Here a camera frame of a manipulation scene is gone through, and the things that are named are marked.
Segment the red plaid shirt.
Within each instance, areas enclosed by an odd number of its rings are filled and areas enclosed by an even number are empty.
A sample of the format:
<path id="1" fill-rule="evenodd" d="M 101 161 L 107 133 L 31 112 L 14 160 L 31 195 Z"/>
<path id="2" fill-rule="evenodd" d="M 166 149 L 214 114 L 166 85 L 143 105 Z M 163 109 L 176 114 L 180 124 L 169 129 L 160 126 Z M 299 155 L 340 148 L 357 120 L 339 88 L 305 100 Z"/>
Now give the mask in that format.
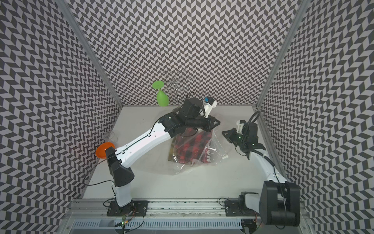
<path id="1" fill-rule="evenodd" d="M 193 165 L 196 163 L 211 163 L 209 144 L 212 133 L 202 130 L 187 129 L 181 135 L 181 141 L 177 150 L 180 164 Z"/>

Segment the clear plastic vacuum bag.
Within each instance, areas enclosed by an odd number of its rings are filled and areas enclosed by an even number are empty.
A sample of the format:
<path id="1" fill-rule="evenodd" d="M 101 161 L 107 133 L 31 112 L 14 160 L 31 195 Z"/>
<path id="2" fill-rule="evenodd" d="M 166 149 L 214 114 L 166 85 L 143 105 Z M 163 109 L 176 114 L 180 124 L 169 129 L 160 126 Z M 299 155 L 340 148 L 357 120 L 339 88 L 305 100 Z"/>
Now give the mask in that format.
<path id="1" fill-rule="evenodd" d="M 179 174 L 198 166 L 216 166 L 229 158 L 231 150 L 233 145 L 219 131 L 189 128 L 172 139 L 168 162 L 172 173 Z"/>

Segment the yellow plaid shirt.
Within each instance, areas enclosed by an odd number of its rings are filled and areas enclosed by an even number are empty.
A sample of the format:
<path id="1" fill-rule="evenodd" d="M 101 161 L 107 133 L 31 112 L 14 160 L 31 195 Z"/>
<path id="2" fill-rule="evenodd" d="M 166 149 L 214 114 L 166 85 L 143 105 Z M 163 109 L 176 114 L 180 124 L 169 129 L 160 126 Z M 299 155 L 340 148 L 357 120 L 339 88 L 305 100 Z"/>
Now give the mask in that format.
<path id="1" fill-rule="evenodd" d="M 179 157 L 177 150 L 180 147 L 179 143 L 181 141 L 181 136 L 178 135 L 172 139 L 170 149 L 169 149 L 169 154 L 168 154 L 168 161 L 178 163 L 179 162 Z"/>

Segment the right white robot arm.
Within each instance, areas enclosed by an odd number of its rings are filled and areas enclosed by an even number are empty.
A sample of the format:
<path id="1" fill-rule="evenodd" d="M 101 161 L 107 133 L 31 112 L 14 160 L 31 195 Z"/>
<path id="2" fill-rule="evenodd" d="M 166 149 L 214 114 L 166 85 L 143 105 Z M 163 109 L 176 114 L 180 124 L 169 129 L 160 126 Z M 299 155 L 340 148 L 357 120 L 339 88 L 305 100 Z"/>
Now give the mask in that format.
<path id="1" fill-rule="evenodd" d="M 222 132 L 225 139 L 239 147 L 243 155 L 259 169 L 263 182 L 260 193 L 243 194 L 245 207 L 259 213 L 263 224 L 297 227 L 301 222 L 299 186 L 277 170 L 265 146 L 259 142 L 258 125 L 238 121 L 237 128 Z"/>

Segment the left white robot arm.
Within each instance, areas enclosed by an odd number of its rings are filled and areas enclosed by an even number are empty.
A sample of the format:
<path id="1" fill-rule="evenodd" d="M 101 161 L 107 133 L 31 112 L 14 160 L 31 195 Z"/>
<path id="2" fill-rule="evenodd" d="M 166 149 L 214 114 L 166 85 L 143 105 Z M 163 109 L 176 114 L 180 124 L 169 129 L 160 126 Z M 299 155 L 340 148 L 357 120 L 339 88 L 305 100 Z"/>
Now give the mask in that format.
<path id="1" fill-rule="evenodd" d="M 188 98 L 180 107 L 161 116 L 150 130 L 135 140 L 122 147 L 105 150 L 114 183 L 115 201 L 120 208 L 132 202 L 131 181 L 134 179 L 134 173 L 131 166 L 151 149 L 188 128 L 212 131 L 220 125 L 220 121 L 210 115 L 216 106 L 217 101 L 212 97 L 203 100 Z"/>

